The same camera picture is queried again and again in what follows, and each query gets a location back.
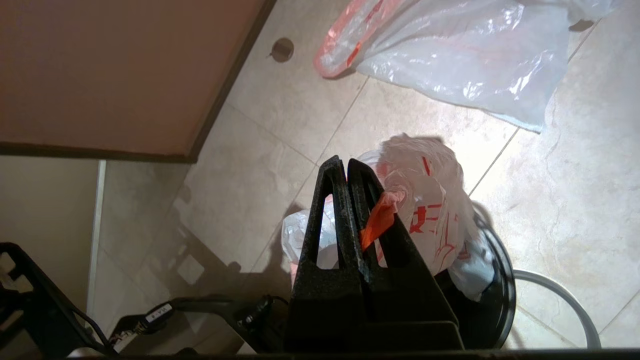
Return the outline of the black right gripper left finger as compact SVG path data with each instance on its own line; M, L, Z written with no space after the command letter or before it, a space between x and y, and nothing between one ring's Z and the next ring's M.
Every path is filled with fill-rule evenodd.
M318 266L323 210L333 199L338 269ZM365 318L361 285L361 246L355 224L345 166L338 155L318 169L301 256L291 294L289 314L307 323L361 322Z

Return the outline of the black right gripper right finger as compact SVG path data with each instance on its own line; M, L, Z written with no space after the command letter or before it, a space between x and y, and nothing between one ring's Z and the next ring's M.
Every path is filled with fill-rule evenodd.
M364 280L366 311L374 322L452 322L457 317L430 273L409 232L391 210L386 221L375 218L384 189L373 169L349 161L349 191L355 216L359 271ZM363 245L367 225L380 225L374 235L386 266L378 262L375 244Z

